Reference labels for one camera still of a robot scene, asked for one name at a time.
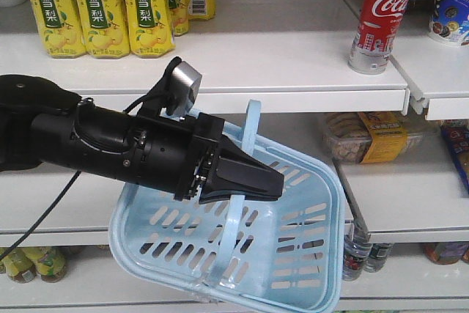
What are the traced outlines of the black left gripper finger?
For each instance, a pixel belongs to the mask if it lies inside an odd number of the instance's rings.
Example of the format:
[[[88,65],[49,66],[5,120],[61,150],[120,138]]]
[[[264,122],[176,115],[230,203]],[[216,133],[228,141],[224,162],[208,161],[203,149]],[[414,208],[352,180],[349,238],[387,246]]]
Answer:
[[[270,167],[219,166],[204,184],[199,202],[230,200],[233,195],[274,202],[282,195],[282,173]]]
[[[284,176],[243,152],[231,139],[222,135],[215,184],[230,191],[282,191]]]

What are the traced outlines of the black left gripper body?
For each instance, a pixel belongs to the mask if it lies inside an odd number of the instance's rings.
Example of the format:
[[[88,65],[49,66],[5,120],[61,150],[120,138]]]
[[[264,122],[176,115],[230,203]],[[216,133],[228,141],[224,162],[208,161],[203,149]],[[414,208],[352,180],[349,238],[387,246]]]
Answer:
[[[200,113],[179,120],[146,119],[138,129],[130,183],[190,199],[207,181],[221,145],[224,120]]]

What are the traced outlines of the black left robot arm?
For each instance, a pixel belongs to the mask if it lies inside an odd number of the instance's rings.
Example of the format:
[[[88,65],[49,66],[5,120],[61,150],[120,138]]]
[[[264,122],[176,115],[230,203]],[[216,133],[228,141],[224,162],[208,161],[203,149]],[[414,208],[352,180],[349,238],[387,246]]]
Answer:
[[[282,173],[243,152],[224,135],[221,118],[189,115],[194,90],[179,93],[160,80],[129,111],[96,106],[90,98],[41,77],[1,77],[1,169],[43,162],[169,192],[182,201],[227,200],[240,194],[272,202]]]

